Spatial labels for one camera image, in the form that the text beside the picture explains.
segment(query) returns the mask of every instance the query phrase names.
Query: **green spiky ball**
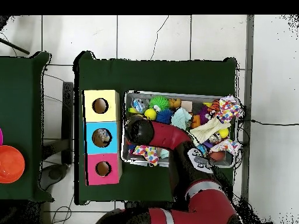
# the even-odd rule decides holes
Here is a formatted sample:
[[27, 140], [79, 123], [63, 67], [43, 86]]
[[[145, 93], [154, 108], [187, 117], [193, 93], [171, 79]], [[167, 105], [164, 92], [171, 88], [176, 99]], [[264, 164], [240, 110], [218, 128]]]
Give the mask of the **green spiky ball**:
[[149, 102], [149, 107], [154, 108], [155, 105], [158, 106], [161, 111], [169, 108], [168, 99], [163, 96], [155, 96], [151, 99], [151, 101]]

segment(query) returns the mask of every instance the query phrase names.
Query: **green tablecloth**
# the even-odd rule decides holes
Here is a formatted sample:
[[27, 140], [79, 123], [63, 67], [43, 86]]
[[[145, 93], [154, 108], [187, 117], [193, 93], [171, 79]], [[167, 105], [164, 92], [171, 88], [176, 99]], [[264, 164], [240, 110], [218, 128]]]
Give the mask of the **green tablecloth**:
[[[120, 95], [140, 90], [193, 95], [226, 96], [235, 93], [233, 58], [225, 61], [128, 61], [95, 60], [90, 52], [82, 52], [74, 62], [75, 92], [75, 202], [84, 201], [172, 201], [168, 168], [143, 167], [123, 162], [123, 175], [118, 184], [85, 185], [84, 131], [82, 90], [114, 89]], [[222, 169], [232, 181], [232, 169]]]
[[18, 149], [25, 159], [25, 171], [11, 184], [0, 184], [0, 199], [51, 201], [39, 189], [41, 162], [42, 71], [49, 53], [33, 58], [0, 57], [0, 128], [4, 145]]

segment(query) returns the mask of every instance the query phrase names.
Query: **plastic bin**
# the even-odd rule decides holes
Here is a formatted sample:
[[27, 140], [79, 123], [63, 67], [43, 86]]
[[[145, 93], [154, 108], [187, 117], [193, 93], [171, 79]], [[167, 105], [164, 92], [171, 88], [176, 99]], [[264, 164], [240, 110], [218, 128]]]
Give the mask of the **plastic bin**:
[[[192, 113], [193, 114], [197, 114], [198, 110], [199, 110], [199, 106], [202, 105], [203, 102], [213, 102], [213, 100], [217, 100], [220, 99], [224, 96], [205, 96], [205, 95], [195, 95], [195, 94], [174, 94], [174, 93], [158, 93], [158, 92], [136, 92], [133, 90], [128, 91], [127, 93], [125, 93], [124, 95], [124, 102], [126, 104], [124, 104], [124, 108], [123, 111], [125, 113], [127, 113], [127, 109], [131, 106], [131, 101], [132, 99], [135, 98], [139, 98], [139, 99], [151, 99], [154, 96], [157, 95], [161, 95], [161, 96], [165, 96], [167, 99], [177, 99], [180, 98], [181, 100], [187, 100], [192, 102]], [[234, 120], [231, 121], [232, 122], [235, 121], [235, 126], [238, 126], [237, 124], [237, 119], [235, 118]], [[135, 164], [135, 165], [140, 165], [140, 166], [148, 166], [149, 163], [148, 161], [146, 161], [142, 156], [138, 156], [138, 155], [131, 155], [128, 153], [128, 145], [125, 142], [125, 137], [124, 137], [124, 125], [125, 122], [123, 123], [123, 134], [122, 134], [122, 144], [121, 144], [121, 158], [123, 161], [125, 162], [129, 162], [131, 164]], [[232, 125], [230, 127], [230, 135], [229, 137], [234, 140], [234, 137], [237, 136], [237, 128], [235, 128], [234, 130], [232, 130], [231, 128], [233, 128], [234, 126]], [[230, 153], [226, 152], [226, 156], [225, 159], [223, 161], [220, 162], [214, 162], [213, 164], [221, 167], [221, 168], [230, 168], [235, 164], [235, 160], [236, 157], [233, 157]], [[162, 166], [162, 167], [168, 167], [169, 161], [168, 161], [168, 157], [161, 159], [159, 158], [159, 162], [158, 162], [158, 166]]]

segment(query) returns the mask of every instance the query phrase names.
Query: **blue box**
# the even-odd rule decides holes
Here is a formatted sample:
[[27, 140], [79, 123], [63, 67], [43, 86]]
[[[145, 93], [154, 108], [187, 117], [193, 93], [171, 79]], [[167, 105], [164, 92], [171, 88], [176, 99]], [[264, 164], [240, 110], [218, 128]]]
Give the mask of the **blue box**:
[[[92, 141], [93, 132], [97, 129], [107, 129], [111, 134], [108, 146], [100, 148]], [[118, 147], [118, 131], [117, 123], [114, 122], [87, 122], [86, 123], [86, 141], [87, 141], [87, 154], [104, 154], [104, 153], [117, 153]]]

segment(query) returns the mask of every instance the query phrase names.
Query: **yellow box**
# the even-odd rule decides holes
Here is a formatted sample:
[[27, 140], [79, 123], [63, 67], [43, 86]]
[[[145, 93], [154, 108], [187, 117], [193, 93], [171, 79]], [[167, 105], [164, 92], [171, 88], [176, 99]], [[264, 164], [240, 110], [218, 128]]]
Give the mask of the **yellow box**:
[[84, 90], [86, 122], [120, 120], [119, 94], [115, 90]]

